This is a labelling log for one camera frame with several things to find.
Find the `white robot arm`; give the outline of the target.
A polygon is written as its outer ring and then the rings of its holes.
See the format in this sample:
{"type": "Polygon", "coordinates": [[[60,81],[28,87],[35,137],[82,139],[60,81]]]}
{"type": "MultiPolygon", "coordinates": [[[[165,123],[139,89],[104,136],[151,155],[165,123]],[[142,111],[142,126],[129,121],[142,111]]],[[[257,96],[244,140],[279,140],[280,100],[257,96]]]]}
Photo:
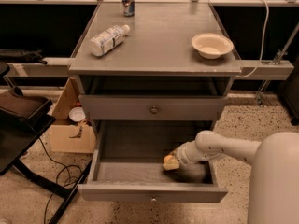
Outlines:
{"type": "Polygon", "coordinates": [[[163,168],[221,155],[251,166],[248,224],[299,224],[299,133],[274,133],[259,142],[201,131],[165,156],[163,168]]]}

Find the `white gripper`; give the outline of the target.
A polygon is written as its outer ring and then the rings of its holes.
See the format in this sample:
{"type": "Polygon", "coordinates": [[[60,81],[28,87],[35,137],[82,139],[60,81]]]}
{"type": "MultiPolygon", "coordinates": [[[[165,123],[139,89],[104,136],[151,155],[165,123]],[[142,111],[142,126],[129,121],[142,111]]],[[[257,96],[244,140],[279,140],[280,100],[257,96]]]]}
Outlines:
{"type": "Polygon", "coordinates": [[[163,163],[166,171],[177,170],[180,165],[188,165],[196,163],[200,160],[200,150],[194,141],[186,142],[179,146],[176,150],[170,152],[177,159],[170,159],[163,163]]]}

